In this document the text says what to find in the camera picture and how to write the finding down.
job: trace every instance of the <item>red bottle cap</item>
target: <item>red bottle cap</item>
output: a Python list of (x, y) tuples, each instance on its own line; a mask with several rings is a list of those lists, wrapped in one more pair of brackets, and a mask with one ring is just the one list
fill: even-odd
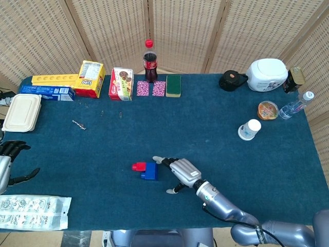
[(145, 46), (146, 46), (147, 48), (152, 48), (152, 47), (153, 47), (153, 41), (150, 40), (150, 39), (146, 40), (146, 41), (145, 41)]

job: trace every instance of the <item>white food container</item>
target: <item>white food container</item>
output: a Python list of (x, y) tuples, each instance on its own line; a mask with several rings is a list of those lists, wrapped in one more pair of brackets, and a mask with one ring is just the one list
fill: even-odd
[(266, 92), (281, 86), (288, 77), (284, 63), (275, 58), (254, 61), (246, 72), (251, 90)]
[(41, 107), (41, 95), (17, 94), (13, 97), (3, 131), (27, 132), (34, 130)]

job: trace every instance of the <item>cola label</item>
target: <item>cola label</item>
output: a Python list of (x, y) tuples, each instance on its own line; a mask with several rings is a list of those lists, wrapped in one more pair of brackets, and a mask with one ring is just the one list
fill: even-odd
[(152, 62), (148, 62), (148, 61), (144, 60), (144, 67), (146, 69), (154, 69), (154, 68), (156, 68), (157, 65), (158, 65), (157, 60), (152, 61)]

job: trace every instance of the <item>container lid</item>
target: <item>container lid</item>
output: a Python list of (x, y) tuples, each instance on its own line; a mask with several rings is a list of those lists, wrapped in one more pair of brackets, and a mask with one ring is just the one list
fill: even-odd
[(234, 70), (228, 70), (223, 74), (224, 80), (231, 84), (239, 83), (239, 74)]
[(301, 86), (301, 85), (305, 84), (305, 77), (304, 77), (303, 71), (300, 67), (291, 67), (290, 73), (291, 73), (294, 83), (296, 85)]
[(287, 72), (284, 63), (275, 58), (265, 58), (258, 60), (259, 71), (267, 76), (280, 76)]
[(152, 47), (153, 47), (153, 41), (150, 40), (150, 39), (146, 40), (146, 41), (145, 41), (145, 46), (146, 46), (147, 48), (152, 48)]
[(303, 94), (303, 99), (305, 100), (312, 100), (314, 98), (314, 93), (307, 91), (305, 94)]
[(15, 95), (9, 107), (2, 130), (11, 132), (27, 132), (33, 129), (40, 103), (41, 95)]
[(279, 114), (278, 106), (272, 101), (262, 101), (258, 105), (258, 116), (262, 120), (276, 119)]

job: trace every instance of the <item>plastic bottle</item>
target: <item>plastic bottle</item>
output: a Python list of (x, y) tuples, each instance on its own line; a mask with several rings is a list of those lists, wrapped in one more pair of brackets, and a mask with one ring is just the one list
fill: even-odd
[(304, 109), (307, 105), (311, 103), (314, 98), (314, 93), (307, 91), (304, 94), (300, 94), (296, 101), (293, 101), (283, 108), (280, 109), (279, 115), (283, 119), (289, 119), (293, 116), (293, 114), (299, 112)]
[(158, 63), (156, 60), (156, 53), (153, 49), (153, 41), (146, 40), (145, 46), (147, 48), (146, 52), (143, 55), (145, 78), (148, 82), (154, 82), (158, 79), (158, 74), (156, 72), (156, 67), (158, 66)]

